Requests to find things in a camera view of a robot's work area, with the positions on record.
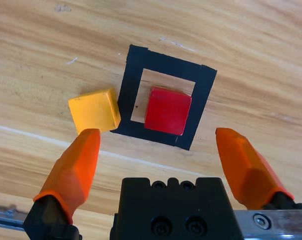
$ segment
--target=red cube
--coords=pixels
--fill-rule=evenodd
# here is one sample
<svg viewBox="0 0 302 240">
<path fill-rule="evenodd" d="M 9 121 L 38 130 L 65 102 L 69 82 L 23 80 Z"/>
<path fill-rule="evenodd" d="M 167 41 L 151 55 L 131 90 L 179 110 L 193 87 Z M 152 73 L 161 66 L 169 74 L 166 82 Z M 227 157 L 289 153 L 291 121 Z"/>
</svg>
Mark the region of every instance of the red cube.
<svg viewBox="0 0 302 240">
<path fill-rule="evenodd" d="M 192 98 L 183 92 L 153 86 L 147 106 L 144 127 L 182 135 Z"/>
</svg>

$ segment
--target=metal rail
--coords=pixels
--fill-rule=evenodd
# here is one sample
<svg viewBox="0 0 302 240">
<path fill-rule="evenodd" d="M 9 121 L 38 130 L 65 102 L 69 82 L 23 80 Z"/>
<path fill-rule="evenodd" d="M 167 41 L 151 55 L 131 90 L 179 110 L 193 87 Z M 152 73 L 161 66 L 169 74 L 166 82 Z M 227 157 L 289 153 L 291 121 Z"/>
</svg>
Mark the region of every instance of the metal rail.
<svg viewBox="0 0 302 240">
<path fill-rule="evenodd" d="M 302 210 L 234 211 L 246 240 L 302 240 Z M 27 213 L 0 206 L 0 227 L 24 231 Z"/>
</svg>

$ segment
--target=black tape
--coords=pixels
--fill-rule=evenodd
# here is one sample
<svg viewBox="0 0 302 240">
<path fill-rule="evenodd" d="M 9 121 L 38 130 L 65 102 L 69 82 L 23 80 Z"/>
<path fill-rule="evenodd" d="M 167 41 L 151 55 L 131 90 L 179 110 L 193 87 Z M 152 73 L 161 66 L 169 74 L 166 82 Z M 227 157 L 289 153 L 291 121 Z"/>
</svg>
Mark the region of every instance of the black tape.
<svg viewBox="0 0 302 240">
<path fill-rule="evenodd" d="M 154 131 L 131 121 L 143 69 L 195 82 L 192 103 L 182 136 Z M 130 46 L 118 98 L 121 123 L 111 132 L 189 150 L 201 120 L 217 71 L 204 65 L 160 54 L 145 47 Z"/>
</svg>

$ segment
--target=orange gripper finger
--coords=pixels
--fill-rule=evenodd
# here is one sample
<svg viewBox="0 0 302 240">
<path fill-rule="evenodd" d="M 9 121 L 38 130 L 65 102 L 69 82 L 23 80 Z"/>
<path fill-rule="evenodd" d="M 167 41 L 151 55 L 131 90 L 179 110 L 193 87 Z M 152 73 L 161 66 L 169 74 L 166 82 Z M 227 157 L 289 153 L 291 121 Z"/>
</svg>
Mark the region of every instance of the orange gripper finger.
<svg viewBox="0 0 302 240">
<path fill-rule="evenodd" d="M 284 192 L 294 199 L 246 137 L 229 128 L 217 128 L 216 142 L 233 195 L 247 209 L 261 209 L 276 192 Z"/>
<path fill-rule="evenodd" d="M 86 129 L 74 140 L 54 164 L 34 201 L 54 196 L 62 206 L 70 224 L 74 211 L 89 194 L 100 148 L 100 131 Z"/>
</svg>

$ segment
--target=wooden table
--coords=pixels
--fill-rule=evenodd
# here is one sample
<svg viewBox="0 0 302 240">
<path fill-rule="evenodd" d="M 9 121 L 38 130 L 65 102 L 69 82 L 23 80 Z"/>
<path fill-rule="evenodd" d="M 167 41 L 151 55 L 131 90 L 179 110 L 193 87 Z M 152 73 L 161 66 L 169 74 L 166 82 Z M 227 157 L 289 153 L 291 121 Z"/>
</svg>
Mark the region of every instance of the wooden table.
<svg viewBox="0 0 302 240">
<path fill-rule="evenodd" d="M 124 177 L 226 184 L 216 127 L 249 138 L 302 202 L 302 0 L 0 0 L 0 205 L 29 210 L 77 135 L 67 100 L 118 94 L 130 44 L 218 74 L 190 151 L 102 134 L 89 199 L 74 216 L 85 240 L 108 239 Z M 12 238 L 26 235 L 0 229 Z"/>
</svg>

